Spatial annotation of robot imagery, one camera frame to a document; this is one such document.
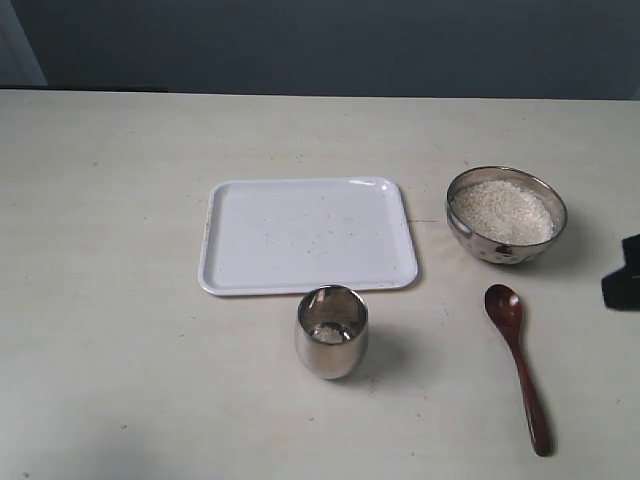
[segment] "white table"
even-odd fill
[[[0,478],[637,478],[640,316],[600,279],[640,233],[638,152],[632,102],[0,92]],[[449,233],[447,185],[482,164],[567,202],[526,268]],[[369,354],[331,383],[295,355],[298,297],[214,298],[196,267],[215,184],[349,175],[401,186],[422,278],[364,294]],[[528,306],[548,459],[496,282]]]

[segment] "stainless steel bowl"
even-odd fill
[[[465,188],[488,180],[506,180],[533,191],[551,215],[552,237],[533,245],[511,245],[484,237],[465,225],[453,211],[451,201]],[[509,167],[478,167],[461,173],[449,185],[447,222],[453,236],[474,257],[490,263],[516,264],[534,259],[558,240],[567,225],[567,208],[555,190],[533,175]]]
[[[367,350],[367,317],[360,295],[346,287],[329,285],[309,292],[298,307],[298,357],[320,378],[348,375]]]

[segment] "gray wall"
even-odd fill
[[[630,98],[639,0],[14,0],[50,85]]]

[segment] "spoon handle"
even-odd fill
[[[533,385],[527,362],[522,355],[522,349],[518,342],[508,342],[516,362],[518,376],[520,377],[520,388],[524,400],[524,411],[529,425],[529,435],[533,450],[541,457],[546,457],[551,453],[551,437],[549,435],[549,424],[547,417],[540,404],[538,393]]]

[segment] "white tray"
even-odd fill
[[[401,288],[417,273],[400,191],[384,178],[237,181],[211,192],[198,269],[207,292]]]

